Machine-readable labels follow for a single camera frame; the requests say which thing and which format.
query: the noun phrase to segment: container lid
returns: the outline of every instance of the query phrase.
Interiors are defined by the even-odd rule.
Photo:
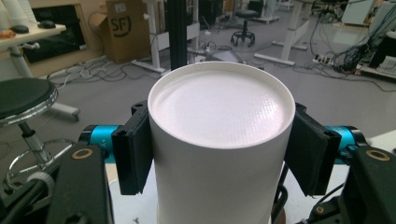
[[[268,141],[294,118],[294,101],[278,79],[239,63],[195,63],[160,79],[148,97],[154,121],[200,147],[240,148]]]

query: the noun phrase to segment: textured lid surface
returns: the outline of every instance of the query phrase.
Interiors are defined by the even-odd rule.
[[[150,115],[166,132],[198,146],[258,145],[282,132],[293,116],[281,97],[285,92],[240,72],[192,71],[154,88]]]

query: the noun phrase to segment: white cylindrical container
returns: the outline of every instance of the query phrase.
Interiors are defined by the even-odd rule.
[[[24,25],[29,27],[30,22],[29,19],[23,12],[23,9],[17,0],[4,0],[4,5],[9,14],[9,20],[11,21],[11,25]]]
[[[239,63],[195,63],[148,97],[159,224],[266,224],[294,118],[278,79]]]
[[[0,31],[9,28],[11,28],[11,22],[9,21],[8,12],[3,2],[0,0]]]

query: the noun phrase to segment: black metal pole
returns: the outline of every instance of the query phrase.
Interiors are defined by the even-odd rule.
[[[186,0],[168,0],[171,69],[187,65]]]

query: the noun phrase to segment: black cable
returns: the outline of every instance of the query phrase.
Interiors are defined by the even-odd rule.
[[[332,191],[330,191],[329,193],[327,193],[326,195],[324,195],[316,204],[315,206],[318,206],[319,204],[323,203],[327,198],[329,198],[330,196],[332,196],[332,194],[334,194],[337,190],[339,190],[340,188],[342,188],[344,186],[344,184],[340,184],[339,186],[337,186],[335,189],[332,189]]]
[[[11,208],[1,224],[19,223],[19,220],[21,220],[23,215],[29,210],[29,205],[47,189],[47,185],[42,180],[31,181],[36,181],[35,185]]]

